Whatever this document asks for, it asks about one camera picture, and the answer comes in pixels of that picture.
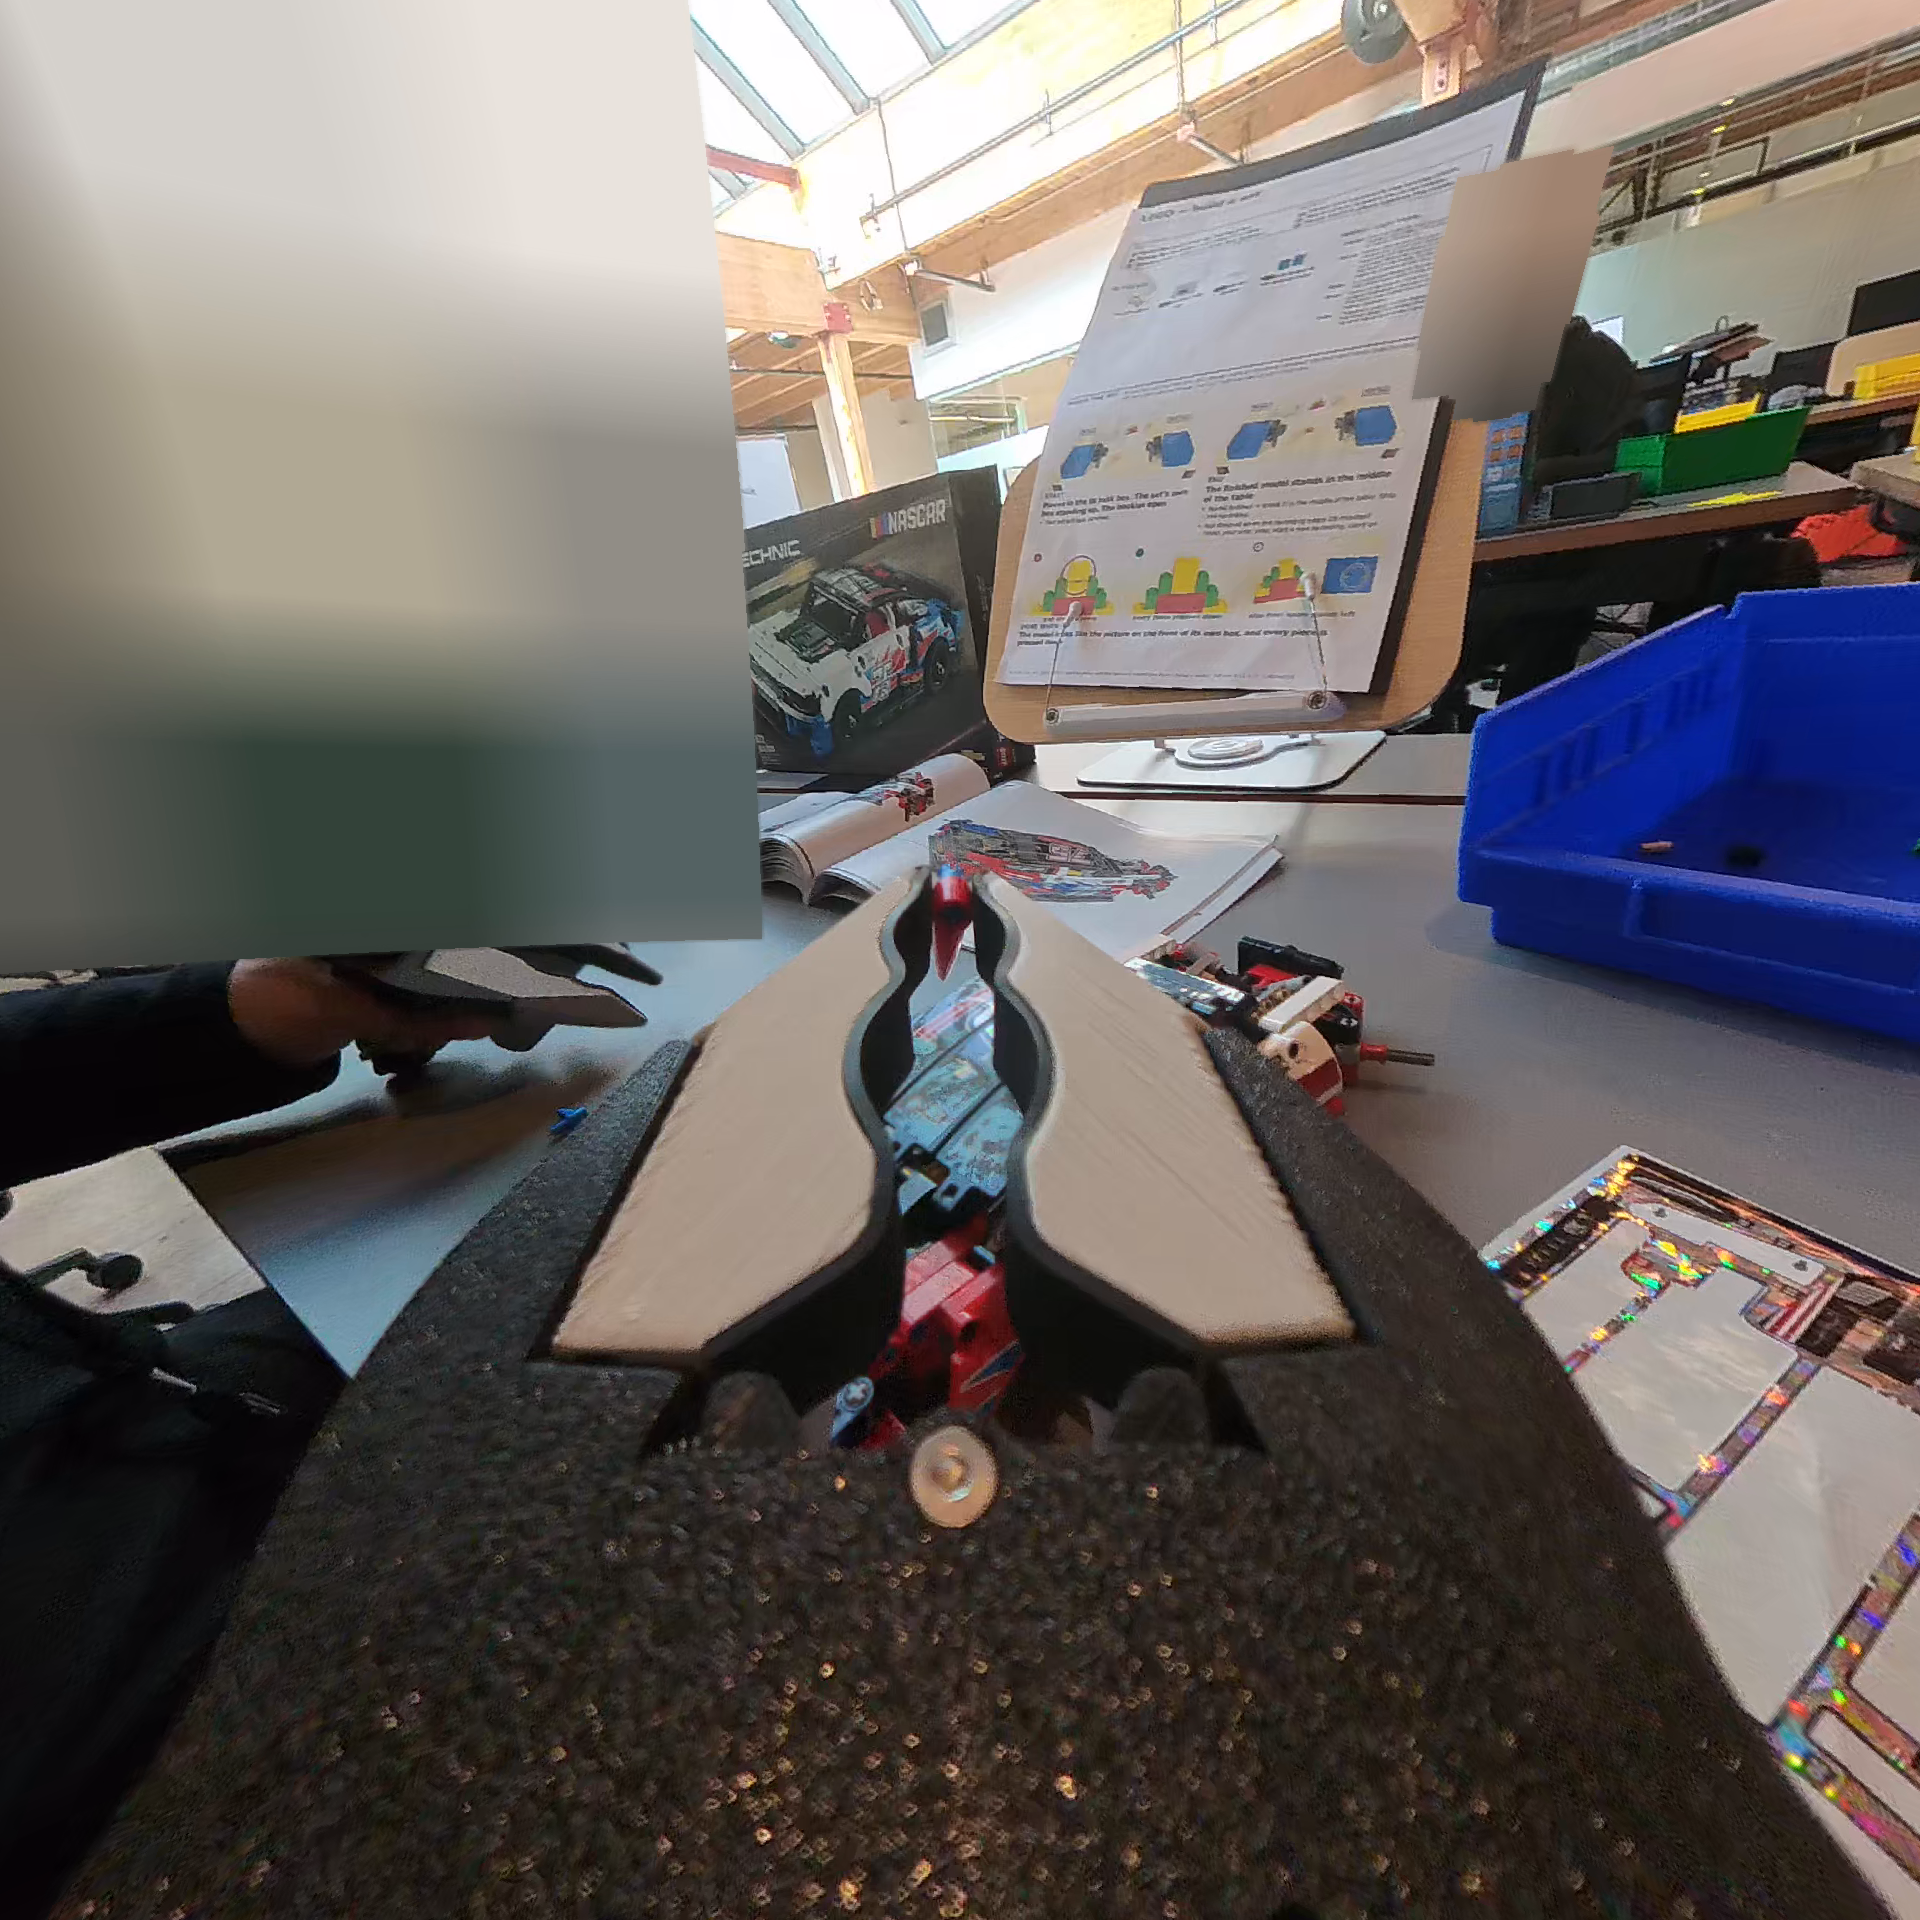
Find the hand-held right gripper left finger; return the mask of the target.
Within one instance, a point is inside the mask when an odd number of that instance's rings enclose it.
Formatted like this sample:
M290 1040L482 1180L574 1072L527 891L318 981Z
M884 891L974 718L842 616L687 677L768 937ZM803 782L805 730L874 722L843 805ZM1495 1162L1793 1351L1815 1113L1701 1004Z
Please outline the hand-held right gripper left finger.
M929 880L886 882L708 1028L551 1332L567 1361L760 1374L797 1409L901 1310L886 1110L914 1063Z

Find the holographic sticker sheet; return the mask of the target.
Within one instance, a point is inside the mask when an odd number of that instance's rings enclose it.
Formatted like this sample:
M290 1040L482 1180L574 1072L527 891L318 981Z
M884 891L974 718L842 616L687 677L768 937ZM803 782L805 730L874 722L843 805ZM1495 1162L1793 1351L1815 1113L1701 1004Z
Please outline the holographic sticker sheet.
M1916 1915L1916 1272L1627 1146L1479 1256L1801 1801Z

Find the red white blue toy car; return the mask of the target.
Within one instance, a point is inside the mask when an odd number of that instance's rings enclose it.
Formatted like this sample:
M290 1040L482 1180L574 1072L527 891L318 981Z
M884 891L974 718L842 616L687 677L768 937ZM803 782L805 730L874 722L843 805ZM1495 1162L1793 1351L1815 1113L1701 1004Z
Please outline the red white blue toy car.
M1127 967L1201 1026L1242 1031L1334 1116L1360 1068L1433 1061L1367 1040L1363 997L1341 966L1298 945L1244 935L1226 966L1165 942ZM1019 1107L993 1040L993 996L980 979L914 1024L911 1068L884 1116L904 1234L901 1310L866 1369L807 1416L831 1449L881 1451L931 1413L993 1417L1022 1438L1065 1444L1090 1444L1111 1424L1090 1399L1035 1379L1004 1300L1004 1187Z

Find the small green storage bin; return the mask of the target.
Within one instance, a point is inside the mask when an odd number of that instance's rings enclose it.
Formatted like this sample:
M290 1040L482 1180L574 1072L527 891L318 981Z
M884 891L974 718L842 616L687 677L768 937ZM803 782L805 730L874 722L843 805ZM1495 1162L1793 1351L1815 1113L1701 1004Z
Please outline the small green storage bin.
M1717 430L1621 438L1612 470L1640 476L1640 500L1770 477L1791 464L1807 413L1787 405Z

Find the wooden background table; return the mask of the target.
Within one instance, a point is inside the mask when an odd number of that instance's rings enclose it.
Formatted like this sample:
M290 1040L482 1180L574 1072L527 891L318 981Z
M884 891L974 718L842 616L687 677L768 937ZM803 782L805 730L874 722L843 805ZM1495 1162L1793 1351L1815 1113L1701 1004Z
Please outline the wooden background table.
M1859 500L1859 488L1793 460L1774 476L1732 488L1701 488L1640 500L1618 516L1527 521L1473 542L1471 563L1493 566L1621 543L1729 533L1750 525L1798 523L1807 516L1839 513Z

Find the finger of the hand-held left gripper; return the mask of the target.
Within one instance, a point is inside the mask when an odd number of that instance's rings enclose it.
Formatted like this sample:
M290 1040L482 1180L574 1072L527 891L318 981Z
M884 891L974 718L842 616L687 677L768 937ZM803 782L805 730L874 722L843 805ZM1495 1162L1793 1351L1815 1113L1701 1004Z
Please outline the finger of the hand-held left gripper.
M646 988L662 985L662 972L634 956L625 945L605 942L562 942L516 945L514 956L536 973L569 981L564 992L586 992L586 973L608 973Z
M516 953L340 953L337 975L397 1006L446 1006L498 1020L493 1042L525 1052L551 1028L630 1029L646 1014L612 985L534 972Z

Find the instruction booklet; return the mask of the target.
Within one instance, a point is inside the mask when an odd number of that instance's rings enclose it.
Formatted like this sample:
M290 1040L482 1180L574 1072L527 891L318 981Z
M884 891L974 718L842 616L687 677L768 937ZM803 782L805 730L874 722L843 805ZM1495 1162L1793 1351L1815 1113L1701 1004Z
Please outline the instruction booklet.
M807 904L856 904L949 861L1004 880L1121 962L1198 932L1279 859L1267 840L1179 840L1025 779L989 783L965 754L760 816L761 882Z

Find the printed instruction sheet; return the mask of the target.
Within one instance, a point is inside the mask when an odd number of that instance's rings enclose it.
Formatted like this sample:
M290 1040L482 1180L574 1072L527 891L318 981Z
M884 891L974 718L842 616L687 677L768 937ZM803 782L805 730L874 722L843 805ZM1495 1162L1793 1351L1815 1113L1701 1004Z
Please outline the printed instruction sheet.
M1449 430L1414 396L1433 256L1542 73L1145 189L1028 468L993 682L1309 718L1383 684Z

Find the blue plastic bin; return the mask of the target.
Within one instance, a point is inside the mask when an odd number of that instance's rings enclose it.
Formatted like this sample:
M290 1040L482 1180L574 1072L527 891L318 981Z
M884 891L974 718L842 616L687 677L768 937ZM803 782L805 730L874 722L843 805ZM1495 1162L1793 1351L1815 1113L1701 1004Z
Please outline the blue plastic bin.
M1913 584L1743 594L1469 746L1455 888L1497 944L1916 1042Z

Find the black toy car set box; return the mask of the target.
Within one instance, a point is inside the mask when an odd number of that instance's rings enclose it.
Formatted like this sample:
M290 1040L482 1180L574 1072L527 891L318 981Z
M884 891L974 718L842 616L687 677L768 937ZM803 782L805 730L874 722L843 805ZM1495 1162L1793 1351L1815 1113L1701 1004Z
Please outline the black toy car set box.
M746 530L764 788L859 788L985 747L997 516L995 476L953 470Z

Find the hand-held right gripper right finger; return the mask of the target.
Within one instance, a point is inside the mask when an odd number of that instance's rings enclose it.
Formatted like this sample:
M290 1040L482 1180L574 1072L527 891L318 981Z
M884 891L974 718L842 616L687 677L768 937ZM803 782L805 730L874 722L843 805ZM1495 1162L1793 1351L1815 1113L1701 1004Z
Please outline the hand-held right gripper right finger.
M1115 1408L1145 1369L1349 1344L1208 1028L1000 876L974 960L1019 1107L1002 1267L1029 1367Z

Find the person's left forearm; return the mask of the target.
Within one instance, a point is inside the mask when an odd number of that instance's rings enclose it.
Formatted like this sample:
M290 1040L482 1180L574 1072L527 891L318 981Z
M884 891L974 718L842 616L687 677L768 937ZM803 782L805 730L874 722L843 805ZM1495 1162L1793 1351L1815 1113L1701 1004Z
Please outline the person's left forearm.
M1 996L1 1186L270 1112L327 1087L340 1047L288 1063L232 1014L232 963Z

